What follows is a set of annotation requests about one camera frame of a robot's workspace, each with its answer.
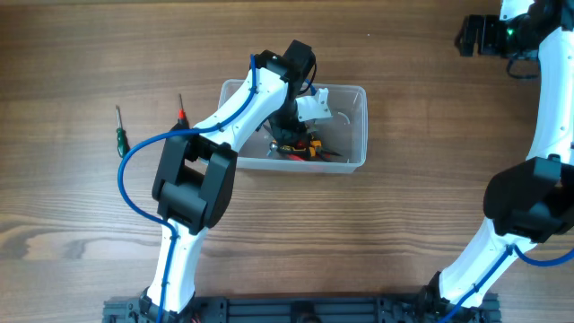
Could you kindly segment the orange black long-nose pliers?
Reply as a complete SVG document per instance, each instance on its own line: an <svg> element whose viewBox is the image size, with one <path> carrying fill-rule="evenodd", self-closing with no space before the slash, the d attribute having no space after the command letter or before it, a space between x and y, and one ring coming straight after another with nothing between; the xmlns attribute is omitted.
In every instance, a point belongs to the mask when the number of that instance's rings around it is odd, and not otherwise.
<svg viewBox="0 0 574 323"><path fill-rule="evenodd" d="M309 140L299 140L294 145L282 144L283 149L286 153L294 154L312 154L315 157L312 159L319 159L323 162L330 162L330 157L341 157L340 153L337 153L331 149L325 148L320 139L312 137Z"/></svg>

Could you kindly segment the black red screwdriver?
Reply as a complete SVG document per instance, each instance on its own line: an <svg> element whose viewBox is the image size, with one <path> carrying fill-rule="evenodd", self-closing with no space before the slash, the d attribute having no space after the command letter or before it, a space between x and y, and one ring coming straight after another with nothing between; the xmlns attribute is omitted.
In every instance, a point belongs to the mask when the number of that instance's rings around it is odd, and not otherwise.
<svg viewBox="0 0 574 323"><path fill-rule="evenodd" d="M184 110L183 98L181 94L178 95L178 105L178 124L184 128L189 128L187 114Z"/></svg>

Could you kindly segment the green handled screwdriver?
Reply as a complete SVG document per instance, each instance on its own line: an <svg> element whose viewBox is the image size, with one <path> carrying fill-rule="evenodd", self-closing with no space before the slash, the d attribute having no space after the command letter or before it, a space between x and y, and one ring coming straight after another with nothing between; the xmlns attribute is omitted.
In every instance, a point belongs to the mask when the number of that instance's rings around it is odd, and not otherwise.
<svg viewBox="0 0 574 323"><path fill-rule="evenodd" d="M120 158L124 158L125 155L130 151L130 146L128 143L126 131L123 128L120 107L118 105L116 106L116 112L117 112L117 129L116 129L117 153Z"/></svg>

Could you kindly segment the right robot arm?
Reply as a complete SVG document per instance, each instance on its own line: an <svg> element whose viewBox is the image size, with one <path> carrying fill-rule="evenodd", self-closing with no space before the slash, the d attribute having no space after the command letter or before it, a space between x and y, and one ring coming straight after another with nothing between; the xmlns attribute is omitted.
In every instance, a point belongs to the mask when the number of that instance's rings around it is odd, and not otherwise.
<svg viewBox="0 0 574 323"><path fill-rule="evenodd" d="M573 258L571 252L552 260L526 254L573 226L572 1L504 1L497 15L466 16L456 46L463 57L534 60L541 90L526 160L490 180L478 232L413 305L419 319L440 322L476 317L486 292L517 259L548 267Z"/></svg>

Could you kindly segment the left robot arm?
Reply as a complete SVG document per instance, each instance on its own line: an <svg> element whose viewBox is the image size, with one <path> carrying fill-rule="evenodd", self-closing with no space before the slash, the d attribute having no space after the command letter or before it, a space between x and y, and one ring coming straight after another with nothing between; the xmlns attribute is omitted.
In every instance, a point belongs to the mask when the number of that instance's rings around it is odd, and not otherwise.
<svg viewBox="0 0 574 323"><path fill-rule="evenodd" d="M161 225L162 241L155 276L139 300L144 319L193 321L198 259L230 203L238 152L263 125L277 148L302 149L309 130L300 100L316 69L311 47L297 40L283 55L253 55L245 82L213 115L194 127L179 116L169 132L140 144L164 143L152 185L158 203L152 220Z"/></svg>

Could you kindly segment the clear plastic container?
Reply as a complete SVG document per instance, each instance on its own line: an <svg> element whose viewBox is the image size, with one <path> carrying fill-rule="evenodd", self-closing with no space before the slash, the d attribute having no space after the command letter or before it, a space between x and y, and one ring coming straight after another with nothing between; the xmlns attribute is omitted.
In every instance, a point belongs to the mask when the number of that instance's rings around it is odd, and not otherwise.
<svg viewBox="0 0 574 323"><path fill-rule="evenodd" d="M290 86L286 78L264 68L249 72L243 82L228 80L222 86L218 109L197 123L196 128L203 129L201 136L216 144L229 144L239 154L239 168L351 173L360 167L366 160L368 142L367 96L363 88L353 85L316 83L316 92L319 88L329 90L327 105L333 116L304 122L307 135L320 139L325 148L340 153L341 157L333 156L330 162L325 162L266 156L269 144L275 140L269 116L287 97L299 98L290 95Z"/></svg>

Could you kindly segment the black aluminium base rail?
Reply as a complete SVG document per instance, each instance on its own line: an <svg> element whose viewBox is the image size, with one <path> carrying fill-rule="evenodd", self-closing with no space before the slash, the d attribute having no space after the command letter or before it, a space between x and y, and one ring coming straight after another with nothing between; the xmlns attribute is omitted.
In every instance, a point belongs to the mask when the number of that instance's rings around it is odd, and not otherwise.
<svg viewBox="0 0 574 323"><path fill-rule="evenodd" d="M180 318L171 313L162 322L438 322L439 311L417 315L412 295L352 298L228 299L197 297ZM104 302L101 322L156 322L157 306L143 297L114 297ZM487 294L479 308L462 308L448 322L501 323L497 294Z"/></svg>

